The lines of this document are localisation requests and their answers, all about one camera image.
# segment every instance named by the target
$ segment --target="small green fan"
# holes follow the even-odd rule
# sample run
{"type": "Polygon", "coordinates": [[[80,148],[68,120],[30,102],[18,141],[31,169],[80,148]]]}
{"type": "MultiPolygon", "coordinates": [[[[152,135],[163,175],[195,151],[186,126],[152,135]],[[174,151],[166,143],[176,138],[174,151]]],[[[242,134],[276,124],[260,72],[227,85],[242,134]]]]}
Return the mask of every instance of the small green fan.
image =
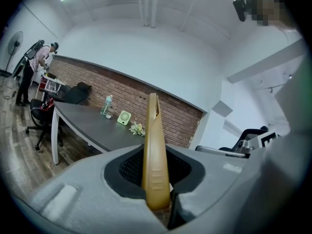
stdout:
{"type": "Polygon", "coordinates": [[[131,114],[126,111],[121,111],[121,114],[119,115],[117,122],[119,122],[122,125],[127,125],[130,120],[131,114]]]}

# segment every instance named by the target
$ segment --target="white shirt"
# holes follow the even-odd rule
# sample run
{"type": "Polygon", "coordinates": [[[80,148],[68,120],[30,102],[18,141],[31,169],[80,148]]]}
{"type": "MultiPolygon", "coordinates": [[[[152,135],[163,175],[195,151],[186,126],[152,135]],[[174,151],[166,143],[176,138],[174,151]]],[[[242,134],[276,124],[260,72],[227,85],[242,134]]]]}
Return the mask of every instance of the white shirt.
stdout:
{"type": "Polygon", "coordinates": [[[43,45],[43,47],[37,51],[34,58],[29,60],[29,64],[34,72],[38,70],[40,56],[44,55],[44,57],[46,57],[50,53],[50,49],[50,46],[43,45]]]}

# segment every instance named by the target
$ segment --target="cap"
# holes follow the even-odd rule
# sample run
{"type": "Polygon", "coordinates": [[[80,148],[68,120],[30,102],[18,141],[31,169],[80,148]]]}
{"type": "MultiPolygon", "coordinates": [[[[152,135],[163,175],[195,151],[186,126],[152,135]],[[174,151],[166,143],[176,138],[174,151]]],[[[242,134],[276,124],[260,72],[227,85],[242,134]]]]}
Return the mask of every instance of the cap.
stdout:
{"type": "Polygon", "coordinates": [[[51,43],[51,46],[55,47],[55,50],[59,48],[59,44],[57,42],[51,43]]]}

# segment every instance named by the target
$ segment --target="brick wall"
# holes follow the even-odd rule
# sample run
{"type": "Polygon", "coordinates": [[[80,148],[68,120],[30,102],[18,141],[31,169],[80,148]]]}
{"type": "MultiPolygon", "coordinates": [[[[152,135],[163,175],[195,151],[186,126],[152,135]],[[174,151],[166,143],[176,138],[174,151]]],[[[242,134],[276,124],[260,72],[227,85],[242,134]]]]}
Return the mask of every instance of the brick wall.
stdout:
{"type": "Polygon", "coordinates": [[[110,111],[118,115],[122,110],[132,114],[131,121],[146,122],[147,100],[150,93],[157,93],[162,112],[166,142],[189,147],[202,117],[202,112],[169,94],[156,90],[124,75],[70,58],[54,56],[50,72],[70,86],[83,81],[92,85],[85,104],[102,107],[105,97],[113,95],[110,111]]]}

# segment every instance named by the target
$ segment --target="black cushion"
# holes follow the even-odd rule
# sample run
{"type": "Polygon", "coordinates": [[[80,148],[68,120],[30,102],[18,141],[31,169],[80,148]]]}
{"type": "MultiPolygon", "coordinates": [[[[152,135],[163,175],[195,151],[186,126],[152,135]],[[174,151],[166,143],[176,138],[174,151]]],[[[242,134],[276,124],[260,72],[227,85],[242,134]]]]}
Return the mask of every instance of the black cushion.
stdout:
{"type": "Polygon", "coordinates": [[[228,148],[228,147],[221,147],[221,148],[219,148],[219,150],[226,151],[226,152],[234,152],[235,151],[234,149],[228,148]]]}
{"type": "Polygon", "coordinates": [[[54,106],[49,108],[49,110],[47,112],[45,112],[45,111],[39,109],[39,107],[42,104],[43,104],[43,102],[41,100],[32,99],[30,101],[30,110],[31,110],[30,113],[37,120],[51,122],[52,116],[53,116],[54,106]]]}
{"type": "Polygon", "coordinates": [[[61,85],[61,87],[59,89],[59,92],[58,92],[58,95],[60,95],[59,93],[62,92],[63,94],[61,94],[60,96],[63,97],[63,95],[68,93],[70,90],[71,90],[71,86],[69,86],[69,85],[61,85]]]}
{"type": "Polygon", "coordinates": [[[91,88],[90,85],[87,85],[87,84],[84,83],[84,82],[79,82],[79,83],[77,84],[77,87],[78,87],[79,90],[81,90],[81,91],[83,91],[83,92],[87,92],[87,91],[89,90],[89,88],[91,88]]]}
{"type": "Polygon", "coordinates": [[[88,93],[81,91],[77,86],[71,88],[71,90],[63,96],[63,100],[66,103],[78,104],[88,97],[88,93]]]}
{"type": "Polygon", "coordinates": [[[38,99],[32,99],[30,101],[30,112],[33,115],[34,118],[37,120],[44,120],[44,115],[41,113],[41,110],[39,107],[43,104],[41,100],[38,99]]]}

